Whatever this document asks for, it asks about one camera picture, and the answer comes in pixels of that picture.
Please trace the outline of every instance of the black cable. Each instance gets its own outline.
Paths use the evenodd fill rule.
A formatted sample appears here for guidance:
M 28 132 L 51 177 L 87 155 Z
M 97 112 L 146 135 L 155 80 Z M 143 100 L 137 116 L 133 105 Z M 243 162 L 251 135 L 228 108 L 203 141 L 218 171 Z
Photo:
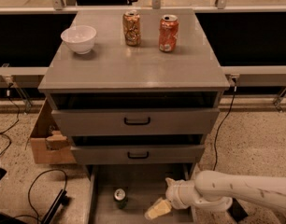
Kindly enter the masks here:
M 228 109 L 228 112 L 226 114 L 226 116 L 224 117 L 224 119 L 222 120 L 222 122 L 220 123 L 218 129 L 217 129 L 217 132 L 216 132 L 216 136 L 215 136 L 215 141 L 214 141 L 214 148 L 215 148 L 215 165 L 213 167 L 213 171 L 215 171 L 216 167 L 217 167 L 217 164 L 218 164 L 218 151 L 217 151 L 217 138 L 218 138 L 218 134 L 219 134 L 219 130 L 220 130 L 220 127 L 222 126 L 222 124 L 225 122 L 226 118 L 229 116 L 230 112 L 231 112 L 231 109 L 233 107 L 233 103 L 234 103 L 234 100 L 235 100 L 235 97 L 236 97 L 236 85 L 234 87 L 234 94 L 233 94 L 233 98 L 232 98 L 232 101 L 230 103 L 230 106 L 229 106 L 229 109 Z
M 0 152 L 0 156 L 3 155 L 3 154 L 6 152 L 6 150 L 7 150 L 7 149 L 11 146 L 11 144 L 12 144 L 11 138 L 10 138 L 8 135 L 6 135 L 5 133 L 6 133 L 7 131 L 9 131 L 10 129 L 12 129 L 12 128 L 20 121 L 20 120 L 19 120 L 19 115 L 20 115 L 20 112 L 21 112 L 21 111 L 20 111 L 19 106 L 16 105 L 16 104 L 10 99 L 10 97 L 8 97 L 8 100 L 18 108 L 18 113 L 17 113 L 15 122 L 14 122 L 13 124 L 11 124 L 10 127 L 8 127 L 7 129 L 5 129 L 4 131 L 0 132 L 0 135 L 1 135 L 2 137 L 6 138 L 6 139 L 9 141 L 7 147 L 5 147 L 4 150 L 2 150 L 2 151 Z
M 36 215 L 37 215 L 37 223 L 41 222 L 40 219 L 39 219 L 39 213 L 37 212 L 37 210 L 34 208 L 34 206 L 32 205 L 31 203 L 31 189 L 33 187 L 33 185 L 35 184 L 35 182 L 43 175 L 43 174 L 46 174 L 46 173 L 49 173 L 49 172 L 54 172 L 54 171 L 58 171 L 58 172 L 62 172 L 64 174 L 64 177 L 65 177 L 65 183 L 64 183 L 64 188 L 63 190 L 66 189 L 66 186 L 67 186 L 67 174 L 65 171 L 63 171 L 62 169 L 50 169 L 48 171 L 45 171 L 45 172 L 42 172 L 40 175 L 38 175 L 36 177 L 36 179 L 33 181 L 33 183 L 31 184 L 29 190 L 28 190 L 28 202 L 31 206 L 31 208 L 35 211 Z

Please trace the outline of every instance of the speckled floor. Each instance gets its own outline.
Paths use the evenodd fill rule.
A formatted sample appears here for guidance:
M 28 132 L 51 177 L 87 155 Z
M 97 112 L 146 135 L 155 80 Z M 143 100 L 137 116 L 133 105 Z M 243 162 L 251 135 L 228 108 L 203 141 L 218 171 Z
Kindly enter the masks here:
M 22 101 L 15 100 L 23 110 Z M 206 140 L 205 154 L 198 163 L 201 170 L 212 169 L 214 136 L 221 120 L 228 111 L 230 98 L 223 98 L 221 114 L 212 133 Z M 59 208 L 52 223 L 84 223 L 89 195 L 89 180 L 76 164 L 35 164 L 28 137 L 36 122 L 42 101 L 35 101 L 31 112 L 19 115 L 20 121 L 7 132 L 13 140 L 11 147 L 0 157 L 0 167 L 7 175 L 0 181 L 0 212 L 12 217 L 36 216 L 28 203 L 28 190 L 35 178 L 50 169 L 62 169 L 67 173 L 68 206 Z M 272 105 L 272 99 L 236 98 L 233 110 L 220 128 L 217 140 L 219 161 L 216 170 L 231 175 L 286 176 L 286 99 L 282 102 L 283 113 Z M 0 132 L 16 119 L 17 108 L 9 101 L 0 100 Z M 7 140 L 0 136 L 0 151 Z M 64 186 L 60 172 L 41 176 L 31 191 L 31 201 L 40 218 L 47 212 L 59 190 Z M 281 223 L 273 212 L 255 204 L 240 201 L 249 214 L 240 224 Z M 198 223 L 235 223 L 227 213 L 208 213 L 196 210 Z M 35 219 L 21 217 L 26 223 Z

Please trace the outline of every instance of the gold soda can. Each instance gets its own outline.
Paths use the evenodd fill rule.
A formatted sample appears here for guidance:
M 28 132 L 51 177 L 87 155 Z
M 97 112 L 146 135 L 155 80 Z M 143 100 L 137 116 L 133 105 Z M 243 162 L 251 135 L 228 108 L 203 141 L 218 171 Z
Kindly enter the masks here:
M 136 10 L 123 14 L 123 32 L 128 46 L 138 46 L 141 43 L 140 15 Z
M 175 15 L 163 15 L 160 21 L 159 49 L 173 51 L 177 45 L 179 21 Z

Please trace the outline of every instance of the bowl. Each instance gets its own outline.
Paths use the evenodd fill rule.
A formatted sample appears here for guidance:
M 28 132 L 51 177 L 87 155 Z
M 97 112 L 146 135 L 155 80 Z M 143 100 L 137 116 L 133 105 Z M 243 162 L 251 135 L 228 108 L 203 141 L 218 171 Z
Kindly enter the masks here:
M 92 26 L 72 26 L 61 33 L 64 43 L 77 54 L 86 54 L 94 47 L 96 30 Z

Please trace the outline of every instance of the can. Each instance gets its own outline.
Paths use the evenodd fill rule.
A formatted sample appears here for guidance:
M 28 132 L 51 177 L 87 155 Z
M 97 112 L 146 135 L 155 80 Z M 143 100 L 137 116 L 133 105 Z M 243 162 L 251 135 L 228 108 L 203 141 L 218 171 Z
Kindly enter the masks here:
M 114 201 L 119 209 L 123 209 L 127 205 L 128 198 L 126 192 L 123 189 L 116 189 L 114 191 Z
M 175 15 L 163 15 L 160 21 L 159 49 L 170 52 L 177 45 L 179 21 Z
M 138 46 L 141 43 L 140 15 L 136 10 L 123 14 L 123 32 L 128 46 Z

